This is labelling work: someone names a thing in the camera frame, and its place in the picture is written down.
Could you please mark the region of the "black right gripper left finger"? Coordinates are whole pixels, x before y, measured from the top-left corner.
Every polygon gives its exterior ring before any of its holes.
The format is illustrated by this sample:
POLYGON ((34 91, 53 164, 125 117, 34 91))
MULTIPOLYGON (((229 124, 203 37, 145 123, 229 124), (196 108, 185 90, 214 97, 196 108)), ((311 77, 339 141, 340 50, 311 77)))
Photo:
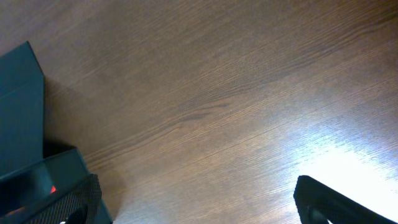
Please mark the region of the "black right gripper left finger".
POLYGON ((98 176, 90 174, 71 187, 2 217, 1 223, 94 224, 101 196, 98 176))

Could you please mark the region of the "red diagonal cutters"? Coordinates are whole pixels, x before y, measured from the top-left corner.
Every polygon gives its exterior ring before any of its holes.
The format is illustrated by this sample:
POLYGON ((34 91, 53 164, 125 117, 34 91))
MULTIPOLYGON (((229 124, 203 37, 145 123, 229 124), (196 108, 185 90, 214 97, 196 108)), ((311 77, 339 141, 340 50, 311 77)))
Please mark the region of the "red diagonal cutters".
POLYGON ((57 191, 57 189, 56 189, 56 187, 53 185, 52 188, 51 188, 51 190, 50 190, 50 193, 52 194, 52 193, 54 193, 54 192, 56 192, 56 191, 57 191))

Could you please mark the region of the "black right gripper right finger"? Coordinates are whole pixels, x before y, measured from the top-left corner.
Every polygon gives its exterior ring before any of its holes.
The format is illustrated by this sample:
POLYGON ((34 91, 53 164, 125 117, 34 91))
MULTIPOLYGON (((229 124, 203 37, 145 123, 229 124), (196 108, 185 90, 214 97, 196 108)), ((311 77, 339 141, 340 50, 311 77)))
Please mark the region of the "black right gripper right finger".
POLYGON ((395 224, 308 175, 300 175, 294 200, 302 224, 395 224))

